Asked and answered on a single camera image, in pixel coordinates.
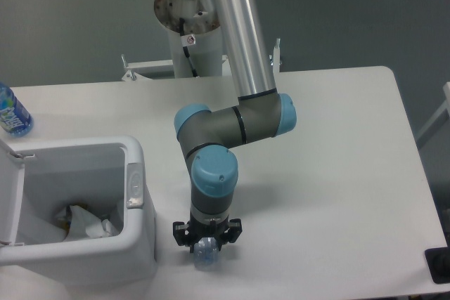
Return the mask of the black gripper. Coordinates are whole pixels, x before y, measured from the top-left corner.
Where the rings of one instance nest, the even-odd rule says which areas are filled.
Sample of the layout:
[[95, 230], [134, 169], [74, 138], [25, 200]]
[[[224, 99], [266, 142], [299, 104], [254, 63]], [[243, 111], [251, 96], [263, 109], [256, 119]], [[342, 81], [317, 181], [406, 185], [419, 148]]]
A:
[[234, 243], [243, 231], [241, 219], [226, 219], [221, 223], [216, 221], [208, 225], [191, 218], [188, 223], [175, 221], [172, 224], [172, 232], [179, 246], [189, 248], [193, 253], [194, 244], [204, 237], [213, 237], [217, 241], [218, 250], [228, 243]]

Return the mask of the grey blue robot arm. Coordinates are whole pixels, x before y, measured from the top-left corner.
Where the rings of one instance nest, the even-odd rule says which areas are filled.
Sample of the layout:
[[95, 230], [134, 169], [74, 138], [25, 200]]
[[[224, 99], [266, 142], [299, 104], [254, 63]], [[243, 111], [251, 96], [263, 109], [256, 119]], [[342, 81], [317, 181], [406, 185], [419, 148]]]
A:
[[205, 95], [174, 118], [191, 181], [190, 218], [174, 223], [174, 239], [192, 252], [219, 251], [243, 230], [230, 215], [238, 182], [233, 149], [293, 130], [295, 106], [276, 88], [255, 0], [154, 0], [153, 10], [169, 35], [177, 77], [214, 81], [222, 60], [229, 63], [234, 90], [228, 103]]

